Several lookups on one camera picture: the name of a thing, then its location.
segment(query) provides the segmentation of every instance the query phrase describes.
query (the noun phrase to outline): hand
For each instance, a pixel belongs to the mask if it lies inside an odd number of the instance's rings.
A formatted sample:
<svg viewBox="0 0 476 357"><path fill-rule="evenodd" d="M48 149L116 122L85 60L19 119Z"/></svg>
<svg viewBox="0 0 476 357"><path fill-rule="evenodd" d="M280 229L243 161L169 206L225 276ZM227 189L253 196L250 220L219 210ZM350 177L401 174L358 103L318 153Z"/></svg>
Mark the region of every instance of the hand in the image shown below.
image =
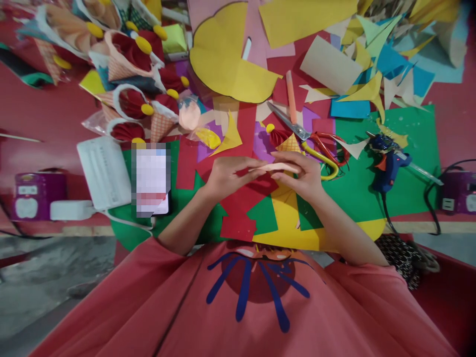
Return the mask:
<svg viewBox="0 0 476 357"><path fill-rule="evenodd" d="M220 202L242 186L266 173L263 170L253 170L240 177L237 175L238 171L246 168L258 168L266 164L266 161L245 156L220 157L216 159L213 163L208 182L204 186L207 197Z"/></svg>
<svg viewBox="0 0 476 357"><path fill-rule="evenodd" d="M271 178L284 183L296 193L313 204L325 194L321 182L321 165L315 159L293 151L274 151L271 153L277 162L291 162L302 168L299 178L295 179L285 173L274 173Z"/></svg>

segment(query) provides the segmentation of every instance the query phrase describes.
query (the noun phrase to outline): scissors blade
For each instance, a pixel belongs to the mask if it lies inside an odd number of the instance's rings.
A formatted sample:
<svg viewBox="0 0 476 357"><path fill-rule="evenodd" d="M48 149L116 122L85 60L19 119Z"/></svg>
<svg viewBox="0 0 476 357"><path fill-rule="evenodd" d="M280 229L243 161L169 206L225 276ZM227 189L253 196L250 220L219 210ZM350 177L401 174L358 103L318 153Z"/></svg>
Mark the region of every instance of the scissors blade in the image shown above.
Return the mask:
<svg viewBox="0 0 476 357"><path fill-rule="evenodd" d="M296 136L299 139L301 139L302 141L306 141L307 139L311 137L310 132L304 130L304 128L300 126L299 124L291 123L289 117L281 109L276 107L273 103L268 102L268 106L269 106L269 109L271 109L271 111L274 114L276 114L279 117L279 119L281 119L283 123L286 124L289 127L289 129L293 131L294 134L296 134Z"/></svg>

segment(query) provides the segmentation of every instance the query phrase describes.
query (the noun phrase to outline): person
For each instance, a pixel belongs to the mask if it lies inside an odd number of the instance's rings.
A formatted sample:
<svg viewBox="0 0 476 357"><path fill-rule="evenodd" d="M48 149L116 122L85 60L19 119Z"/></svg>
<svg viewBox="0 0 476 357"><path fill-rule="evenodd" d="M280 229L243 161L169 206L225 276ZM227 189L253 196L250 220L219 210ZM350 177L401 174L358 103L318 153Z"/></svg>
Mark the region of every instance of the person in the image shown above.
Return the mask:
<svg viewBox="0 0 476 357"><path fill-rule="evenodd" d="M367 234L329 197L320 165L273 173L309 202L345 263L238 240L187 256L212 208L265 174L218 158L208 182L158 238L140 244L31 354L54 356L455 356Z"/></svg>

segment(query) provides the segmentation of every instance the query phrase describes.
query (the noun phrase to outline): smartphone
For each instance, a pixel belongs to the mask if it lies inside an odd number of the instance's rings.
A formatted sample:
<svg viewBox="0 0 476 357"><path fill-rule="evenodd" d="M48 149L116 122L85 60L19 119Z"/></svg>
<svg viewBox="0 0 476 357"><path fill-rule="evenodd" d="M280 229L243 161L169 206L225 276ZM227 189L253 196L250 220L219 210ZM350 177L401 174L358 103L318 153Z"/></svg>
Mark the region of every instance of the smartphone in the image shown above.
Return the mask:
<svg viewBox="0 0 476 357"><path fill-rule="evenodd" d="M132 205L138 218L170 213L170 150L163 143L132 144Z"/></svg>

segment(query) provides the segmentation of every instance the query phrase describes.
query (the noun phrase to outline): red table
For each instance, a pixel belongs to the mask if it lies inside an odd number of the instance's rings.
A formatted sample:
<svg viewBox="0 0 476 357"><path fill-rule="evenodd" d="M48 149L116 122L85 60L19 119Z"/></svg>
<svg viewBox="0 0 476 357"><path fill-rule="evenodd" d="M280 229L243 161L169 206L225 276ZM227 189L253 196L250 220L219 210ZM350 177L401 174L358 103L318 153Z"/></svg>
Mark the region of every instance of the red table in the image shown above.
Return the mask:
<svg viewBox="0 0 476 357"><path fill-rule="evenodd" d="M476 101L473 78L476 78L475 23L470 21L468 54L463 84L435 83L425 104L436 105L436 127L442 167L468 158L476 158L474 133ZM16 24L0 22L0 42L9 46L16 43L13 29ZM36 47L30 46L18 54L40 70L45 70ZM75 75L82 78L87 69ZM70 199L89 199L86 180L83 176L76 144L96 135L81 126L81 122L98 110L95 100L82 90L77 80L48 86L43 90L23 84L4 65L0 65L1 123L0 128L11 135L26 136L44 141L34 143L14 139L0 139L0 195L10 204L14 189L14 175L21 172L59 167L67 171ZM467 165L476 171L476 165ZM444 231L476 232L475 216L446 216L439 214L441 221L449 222ZM395 217L396 228L401 232L434 231L429 213ZM91 219L79 222L34 222L21 223L29 234L57 234L63 236L111 235L109 220L96 214ZM0 215L0 229L11 229L6 217Z"/></svg>

